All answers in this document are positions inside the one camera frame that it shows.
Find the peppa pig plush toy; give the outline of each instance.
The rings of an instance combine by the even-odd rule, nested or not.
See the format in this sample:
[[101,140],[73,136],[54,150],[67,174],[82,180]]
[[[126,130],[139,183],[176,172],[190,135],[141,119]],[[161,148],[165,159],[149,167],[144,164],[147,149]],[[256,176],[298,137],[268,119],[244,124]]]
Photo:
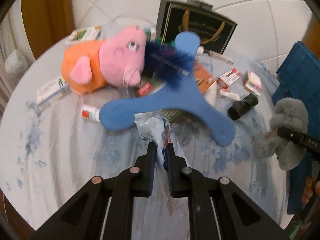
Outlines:
[[65,50],[61,73],[76,94],[110,84],[135,86],[144,66],[146,35],[136,26],[105,41],[85,41]]

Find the red and white box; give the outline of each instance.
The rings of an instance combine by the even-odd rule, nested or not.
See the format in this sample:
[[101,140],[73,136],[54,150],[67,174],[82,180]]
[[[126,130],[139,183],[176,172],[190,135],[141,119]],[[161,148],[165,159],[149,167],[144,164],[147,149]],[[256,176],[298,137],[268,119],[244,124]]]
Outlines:
[[239,71],[237,71],[235,68],[233,68],[227,71],[226,73],[222,74],[218,78],[217,82],[220,87],[227,89],[241,76],[242,74]]
[[142,87],[138,89],[138,93],[141,97],[144,97],[152,89],[153,86],[149,82],[146,82]]
[[229,102],[235,102],[235,101],[241,100],[240,96],[237,93],[233,93],[224,88],[219,89],[218,97]]
[[257,96],[262,93],[262,85],[260,78],[251,70],[247,70],[243,75],[243,87]]

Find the blue foam toy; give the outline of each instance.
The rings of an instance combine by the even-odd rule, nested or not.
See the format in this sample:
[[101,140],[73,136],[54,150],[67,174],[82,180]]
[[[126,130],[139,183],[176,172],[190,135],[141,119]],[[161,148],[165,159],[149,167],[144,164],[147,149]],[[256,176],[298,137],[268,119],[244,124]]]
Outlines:
[[[176,37],[174,43],[177,50],[195,56],[200,38],[195,33],[183,32]],[[100,109],[99,119],[108,130],[123,130],[134,125],[134,114],[160,109],[179,109],[198,116],[208,126],[218,145],[229,145],[235,137],[233,121],[204,100],[193,72],[184,76],[177,88],[167,84],[158,92],[146,97],[117,99],[106,103]]]

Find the white table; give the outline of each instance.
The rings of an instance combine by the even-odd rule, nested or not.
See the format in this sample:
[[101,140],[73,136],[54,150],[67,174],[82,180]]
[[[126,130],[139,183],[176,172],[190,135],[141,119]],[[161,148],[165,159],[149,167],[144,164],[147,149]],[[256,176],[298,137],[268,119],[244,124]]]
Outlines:
[[[104,27],[105,37],[116,29]],[[116,176],[146,152],[136,127],[108,131],[80,116],[82,104],[100,107],[118,98],[115,88],[83,97],[71,94],[44,112],[37,110],[36,90],[60,75],[65,48],[64,41],[58,42],[31,66],[15,89],[0,126],[0,187],[34,229],[91,177]],[[242,73],[254,64],[232,52],[229,55],[235,61],[233,67]],[[210,59],[201,60],[211,70]],[[229,68],[215,61],[213,74]],[[246,94],[240,83],[233,86],[242,97]],[[222,112],[230,106],[221,99],[216,102]],[[205,125],[193,117],[175,125],[174,132],[193,168],[214,179],[228,176],[280,223],[286,213],[286,173],[279,169],[276,157],[255,160],[251,144],[253,135],[268,127],[272,111],[271,98],[263,93],[255,110],[237,122],[236,138],[227,147],[217,146]],[[170,215],[155,176],[153,195],[135,202],[133,239],[188,239],[187,202],[176,204]]]

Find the blue plastic basket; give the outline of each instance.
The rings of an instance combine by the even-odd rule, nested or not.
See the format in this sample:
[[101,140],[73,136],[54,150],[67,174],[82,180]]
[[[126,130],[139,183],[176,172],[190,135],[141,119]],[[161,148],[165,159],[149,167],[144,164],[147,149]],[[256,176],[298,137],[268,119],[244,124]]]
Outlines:
[[[277,71],[281,84],[272,96],[276,104],[282,98],[301,100],[309,115],[308,134],[320,137],[320,61],[301,42],[292,47],[289,55]],[[301,211],[301,196],[307,176],[311,174],[311,158],[306,155],[299,165],[290,171],[288,214]]]

